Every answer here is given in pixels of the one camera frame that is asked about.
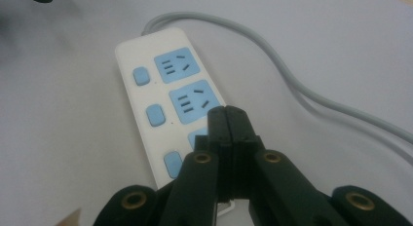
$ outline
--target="power strip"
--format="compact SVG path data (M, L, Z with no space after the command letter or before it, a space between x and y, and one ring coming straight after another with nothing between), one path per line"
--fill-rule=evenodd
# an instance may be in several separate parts
M116 57L158 188L178 177L207 112L225 105L197 53L178 28L120 44ZM234 203L218 207L218 215Z

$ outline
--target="gray cable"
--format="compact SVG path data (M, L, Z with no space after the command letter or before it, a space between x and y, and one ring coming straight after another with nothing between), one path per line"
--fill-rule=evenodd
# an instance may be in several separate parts
M200 19L204 21L208 21L211 23L216 23L221 26L227 27L229 29L232 29L234 31L237 31L241 33L243 36L249 38L251 41L253 41L258 47L260 47L265 54L270 58L270 60L273 62L273 64L276 66L276 68L279 70L280 74L284 78L284 80L292 86L294 89L296 89L300 94L303 94L305 97L309 98L310 100L324 106L327 108L330 108L332 110L344 113L346 115L358 118L364 122L367 122L371 125L374 125L386 132L392 133L393 135L396 135L400 137L401 139L409 142L410 144L413 144L413 134L405 131L402 128L399 128L391 123L388 123L378 117L375 117L373 115L367 114L365 112L362 112L360 110L354 109L352 107L349 107L347 105L332 101L328 98L325 98L306 86L304 86L300 81L298 81L294 75L292 75L291 71L289 68L286 66L286 64L283 62L282 58L279 56L279 54L273 49L273 47L264 39L262 38L258 33L256 33L254 30L233 22L228 19L222 19L219 17L211 16L211 15L206 15L206 14L200 14L200 13L193 13L193 12L179 12L179 13L170 13L170 14L164 14L160 15L154 19L151 19L146 25L145 28L143 29L142 35L149 34L155 31L155 27L163 22L166 21L171 21L175 19Z

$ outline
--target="electrical outlet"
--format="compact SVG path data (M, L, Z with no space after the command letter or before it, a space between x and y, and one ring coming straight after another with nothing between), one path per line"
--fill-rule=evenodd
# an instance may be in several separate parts
M171 91L169 97L184 125L206 116L209 109L221 105L206 80Z
M200 66L188 48L181 48L155 57L164 83L171 83L200 72Z

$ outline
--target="brass insert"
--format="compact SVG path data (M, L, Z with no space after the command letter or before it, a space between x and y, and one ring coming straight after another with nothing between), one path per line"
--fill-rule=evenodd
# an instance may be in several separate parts
M122 207L136 209L145 205L146 200L146 195L142 191L131 192L122 199Z
M201 153L194 157L195 161L200 164L208 163L211 160L209 154Z
M264 160L270 163L278 163L279 161L282 160L282 158L274 153L265 153L264 154Z
M351 205L362 210L372 210L375 208L373 201L356 192L347 193L346 199Z

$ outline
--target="blue outlet panel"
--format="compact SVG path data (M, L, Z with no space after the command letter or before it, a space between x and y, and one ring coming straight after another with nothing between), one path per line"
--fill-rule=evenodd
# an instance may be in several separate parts
M197 135L207 135L207 128L202 128L188 134L188 140L192 149L195 149L195 136Z
M200 72L200 66L188 48L181 48L155 57L164 83L171 83Z
M206 80L171 91L169 97L180 122L185 125L206 116L211 108L220 106Z

